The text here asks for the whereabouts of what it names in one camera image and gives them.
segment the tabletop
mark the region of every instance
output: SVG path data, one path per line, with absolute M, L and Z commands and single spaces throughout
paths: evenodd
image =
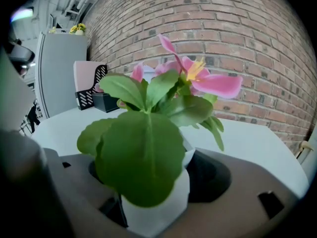
M 41 122 L 32 139 L 42 147 L 54 149 L 59 156 L 78 154 L 77 138 L 93 121 L 115 118 L 125 110 L 105 113 L 96 108 L 74 108 Z M 192 146 L 223 153 L 255 163 L 285 184 L 299 198 L 309 187 L 307 177 L 288 147 L 268 128 L 262 125 L 221 119 L 224 133 L 221 137 L 224 151 L 218 148 L 213 135 L 199 126 L 181 127 Z

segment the potted plant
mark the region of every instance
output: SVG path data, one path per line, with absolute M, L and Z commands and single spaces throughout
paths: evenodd
M 86 26 L 83 23 L 74 25 L 69 31 L 70 34 L 75 34 L 75 35 L 85 35 L 85 32 L 86 32 Z
M 176 61 L 158 65 L 150 83 L 142 63 L 131 77 L 102 78 L 99 87 L 127 112 L 93 122 L 77 141 L 82 153 L 95 157 L 99 179 L 121 195 L 128 229 L 146 237 L 163 231 L 187 207 L 189 176 L 179 127 L 199 123 L 224 150 L 223 126 L 212 116 L 212 105 L 217 96 L 237 96 L 242 84 L 240 76 L 211 75 L 203 60 L 181 59 L 167 37 L 158 37 Z

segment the black hole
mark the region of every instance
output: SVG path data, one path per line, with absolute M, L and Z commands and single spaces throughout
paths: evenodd
M 63 166 L 64 166 L 64 168 L 68 168 L 68 167 L 70 167 L 71 165 L 70 165 L 68 162 L 63 162 Z
M 258 195 L 258 198 L 270 219 L 284 208 L 284 205 L 272 191 L 263 192 Z

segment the flower vase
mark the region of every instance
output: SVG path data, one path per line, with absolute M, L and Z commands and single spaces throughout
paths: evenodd
M 121 196 L 127 229 L 147 238 L 157 236 L 186 210 L 189 191 L 189 175 L 183 169 L 168 198 L 158 206 L 139 207 Z
M 75 35 L 85 35 L 84 31 L 83 30 L 77 30 L 75 32 Z

